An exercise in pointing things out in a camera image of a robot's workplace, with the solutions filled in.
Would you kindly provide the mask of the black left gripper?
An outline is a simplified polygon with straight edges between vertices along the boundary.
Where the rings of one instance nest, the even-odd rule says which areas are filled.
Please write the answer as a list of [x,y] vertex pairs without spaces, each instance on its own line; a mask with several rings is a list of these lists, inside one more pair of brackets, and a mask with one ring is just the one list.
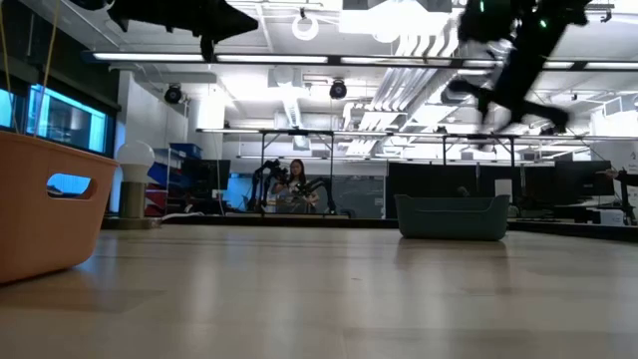
[[212,63],[219,42],[258,29],[258,22],[225,0],[115,0],[107,13],[124,32],[138,21],[200,35],[200,53]]

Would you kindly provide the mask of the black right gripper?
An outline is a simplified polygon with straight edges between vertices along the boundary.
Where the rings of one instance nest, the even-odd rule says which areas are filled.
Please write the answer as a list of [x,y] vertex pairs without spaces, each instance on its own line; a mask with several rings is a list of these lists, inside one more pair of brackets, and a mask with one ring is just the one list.
[[471,94],[478,99],[477,110],[485,120],[489,103],[496,102],[510,110],[509,121],[520,123],[526,115],[549,120],[557,133],[565,133],[571,113],[555,106],[523,102],[527,92],[553,51],[553,32],[549,29],[521,29],[514,39],[506,62],[491,90],[462,79],[451,80],[448,88],[455,93]]

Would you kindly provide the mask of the teal plastic bin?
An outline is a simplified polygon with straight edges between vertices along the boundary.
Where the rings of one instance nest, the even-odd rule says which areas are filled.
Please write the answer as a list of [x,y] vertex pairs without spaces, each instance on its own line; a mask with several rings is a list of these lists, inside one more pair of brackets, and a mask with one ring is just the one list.
[[508,194],[494,197],[394,196],[401,235],[410,239],[499,241],[507,231]]

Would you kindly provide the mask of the orange plastic bin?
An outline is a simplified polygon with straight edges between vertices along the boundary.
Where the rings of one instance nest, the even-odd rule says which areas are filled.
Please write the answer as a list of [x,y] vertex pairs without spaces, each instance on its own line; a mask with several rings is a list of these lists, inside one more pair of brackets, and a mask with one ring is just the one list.
[[[0,132],[0,284],[86,261],[119,164],[34,137]],[[77,197],[51,197],[54,175],[89,180]]]

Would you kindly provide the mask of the black computer monitor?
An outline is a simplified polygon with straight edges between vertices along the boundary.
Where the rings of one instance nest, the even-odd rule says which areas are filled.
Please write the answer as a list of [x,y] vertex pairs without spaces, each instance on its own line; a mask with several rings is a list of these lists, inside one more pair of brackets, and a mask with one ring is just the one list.
[[187,186],[196,191],[226,190],[230,160],[187,160],[181,166]]
[[525,198],[538,204],[571,205],[614,196],[614,182],[604,174],[609,161],[555,162],[552,167],[525,169]]

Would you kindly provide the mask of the black overhead light bar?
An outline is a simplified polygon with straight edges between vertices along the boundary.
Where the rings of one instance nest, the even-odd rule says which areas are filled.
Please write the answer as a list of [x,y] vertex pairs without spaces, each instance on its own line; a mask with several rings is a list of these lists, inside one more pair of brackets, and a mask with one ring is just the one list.
[[[152,63],[152,64],[203,64],[198,53],[144,53],[84,51],[81,57],[88,63]],[[292,55],[217,53],[213,64],[223,65],[301,65],[328,67],[372,68],[425,68],[486,70],[501,65],[502,60],[462,57],[398,57],[398,56],[348,56],[348,55]],[[638,61],[611,60],[548,60],[543,65],[546,72],[638,72]]]

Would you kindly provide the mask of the person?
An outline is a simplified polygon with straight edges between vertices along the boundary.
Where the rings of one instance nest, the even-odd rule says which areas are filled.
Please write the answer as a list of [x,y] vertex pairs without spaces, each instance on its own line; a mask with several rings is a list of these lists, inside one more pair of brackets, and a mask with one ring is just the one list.
[[290,164],[290,175],[284,181],[276,183],[271,190],[275,196],[277,212],[284,213],[314,213],[319,195],[316,191],[303,195],[299,192],[307,183],[305,166],[300,159],[295,159]]
[[628,186],[638,187],[638,174],[628,174],[626,171],[617,171],[615,169],[607,169],[605,171],[597,172],[598,175],[605,175],[606,177],[618,180]]

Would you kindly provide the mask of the shelf with coloured bins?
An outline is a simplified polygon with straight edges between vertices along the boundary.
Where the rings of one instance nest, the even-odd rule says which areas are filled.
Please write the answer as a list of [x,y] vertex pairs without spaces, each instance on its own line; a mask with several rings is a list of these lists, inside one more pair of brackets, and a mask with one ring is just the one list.
[[201,152],[192,143],[170,143],[167,148],[154,149],[156,159],[148,171],[146,216],[192,212],[192,179],[187,168],[201,159]]

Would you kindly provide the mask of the brass lamp white bulb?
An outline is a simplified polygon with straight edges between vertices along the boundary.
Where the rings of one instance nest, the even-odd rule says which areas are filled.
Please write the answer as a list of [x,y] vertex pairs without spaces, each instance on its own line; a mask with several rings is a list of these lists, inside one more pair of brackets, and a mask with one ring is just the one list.
[[102,229],[144,230],[158,225],[156,220],[146,216],[149,170],[155,161],[154,149],[145,142],[125,142],[118,148],[118,167],[111,191],[111,201],[118,208],[115,214],[105,215]]

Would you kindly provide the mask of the black partition wall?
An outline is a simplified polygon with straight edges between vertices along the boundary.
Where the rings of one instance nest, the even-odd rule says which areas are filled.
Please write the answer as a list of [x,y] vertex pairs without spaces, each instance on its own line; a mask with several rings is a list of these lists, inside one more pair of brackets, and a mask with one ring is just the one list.
[[520,169],[473,165],[389,163],[385,184],[385,218],[396,219],[394,196],[454,197],[464,187],[471,196],[495,196],[497,180],[511,180],[514,200],[522,197]]

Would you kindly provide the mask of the black metal frame stand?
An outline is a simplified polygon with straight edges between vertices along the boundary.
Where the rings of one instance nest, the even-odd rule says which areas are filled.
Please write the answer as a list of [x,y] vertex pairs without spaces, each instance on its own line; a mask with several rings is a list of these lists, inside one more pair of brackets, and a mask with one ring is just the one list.
[[[261,135],[261,149],[260,149],[261,164],[268,161],[265,159],[266,148],[269,147],[270,144],[274,142],[282,134],[285,134],[286,136],[289,136],[289,137],[303,137],[303,138],[308,138],[311,135],[316,135],[319,139],[321,139],[322,136],[329,136],[331,140],[334,140],[334,133],[331,131],[289,129],[289,130],[259,130],[258,133]],[[288,174],[285,179],[287,179],[289,175],[290,175],[290,171],[288,169]],[[272,187],[279,181],[283,181],[283,180],[274,179],[271,182],[271,187],[268,192],[268,196],[271,195]]]

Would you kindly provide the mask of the black aluminium table frame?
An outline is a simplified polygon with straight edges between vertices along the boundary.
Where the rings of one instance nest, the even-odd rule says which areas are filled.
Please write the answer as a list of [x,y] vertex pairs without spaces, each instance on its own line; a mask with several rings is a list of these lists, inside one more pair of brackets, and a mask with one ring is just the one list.
[[[310,228],[398,229],[395,219],[348,218],[338,215],[231,213],[227,216],[193,215],[169,219],[148,217],[125,219],[105,216],[101,229],[137,230],[152,229],[162,224],[218,225],[218,226],[284,226]],[[511,219],[507,229],[560,236],[595,238],[638,244],[638,226],[605,226],[600,224],[569,223],[557,221],[528,221]]]

